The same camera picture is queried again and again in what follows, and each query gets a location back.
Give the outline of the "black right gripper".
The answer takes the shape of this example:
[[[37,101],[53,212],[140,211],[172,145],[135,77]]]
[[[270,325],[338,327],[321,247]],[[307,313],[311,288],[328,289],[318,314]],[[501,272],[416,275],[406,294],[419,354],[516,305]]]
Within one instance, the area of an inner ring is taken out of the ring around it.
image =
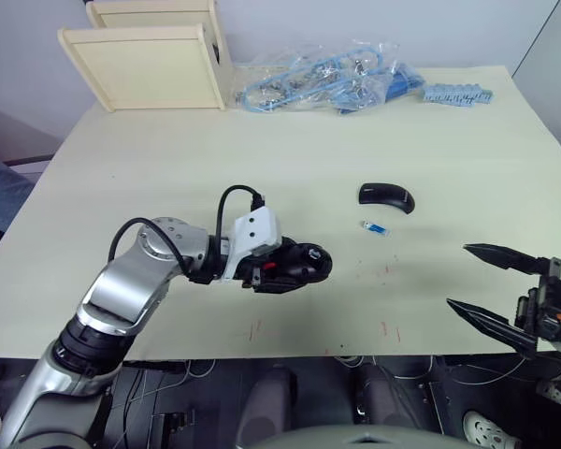
[[[457,315],[526,359],[536,357],[538,338],[561,340],[561,259],[534,257],[487,243],[465,244],[463,248],[495,267],[539,275],[539,286],[519,297],[514,322],[517,327],[487,309],[447,298],[447,304]]]

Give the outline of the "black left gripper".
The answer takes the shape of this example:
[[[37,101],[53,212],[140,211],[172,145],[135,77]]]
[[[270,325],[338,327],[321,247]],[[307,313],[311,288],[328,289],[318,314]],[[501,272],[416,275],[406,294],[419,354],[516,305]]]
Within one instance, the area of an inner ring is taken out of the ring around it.
[[[280,295],[308,284],[302,276],[300,255],[308,255],[312,244],[283,237],[281,246],[263,255],[247,256],[237,266],[237,280],[255,293]]]

